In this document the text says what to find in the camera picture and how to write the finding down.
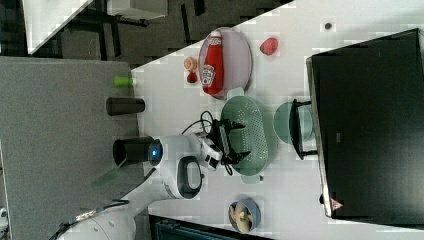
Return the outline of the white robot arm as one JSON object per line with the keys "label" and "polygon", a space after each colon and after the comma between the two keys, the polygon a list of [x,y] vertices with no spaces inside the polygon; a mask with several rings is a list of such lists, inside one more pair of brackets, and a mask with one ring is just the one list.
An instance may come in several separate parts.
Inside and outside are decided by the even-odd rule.
{"label": "white robot arm", "polygon": [[145,180],[110,205],[73,217],[60,225],[49,240],[135,240],[135,217],[154,202],[189,200],[202,188],[204,172],[237,164],[248,155],[233,150],[229,135],[243,129],[228,119],[209,122],[208,132],[160,137],[146,151],[152,165]]}

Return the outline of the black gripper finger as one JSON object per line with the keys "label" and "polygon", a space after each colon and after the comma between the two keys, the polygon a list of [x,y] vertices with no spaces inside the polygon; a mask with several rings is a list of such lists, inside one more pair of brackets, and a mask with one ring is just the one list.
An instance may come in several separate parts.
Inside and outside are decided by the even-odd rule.
{"label": "black gripper finger", "polygon": [[229,119],[224,119],[224,128],[228,131],[231,131],[235,129],[243,129],[244,125]]}
{"label": "black gripper finger", "polygon": [[250,151],[241,152],[241,153],[236,153],[236,152],[232,151],[228,155],[228,163],[229,164],[238,164],[240,161],[242,161],[249,154],[250,154]]}

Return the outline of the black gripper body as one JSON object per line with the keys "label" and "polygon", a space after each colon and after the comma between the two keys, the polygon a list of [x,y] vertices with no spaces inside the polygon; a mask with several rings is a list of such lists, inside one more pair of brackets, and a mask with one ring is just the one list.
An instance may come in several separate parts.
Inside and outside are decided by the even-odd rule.
{"label": "black gripper body", "polygon": [[230,149],[225,125],[220,121],[214,119],[212,121],[210,134],[212,141],[222,152],[221,163],[227,164]]}

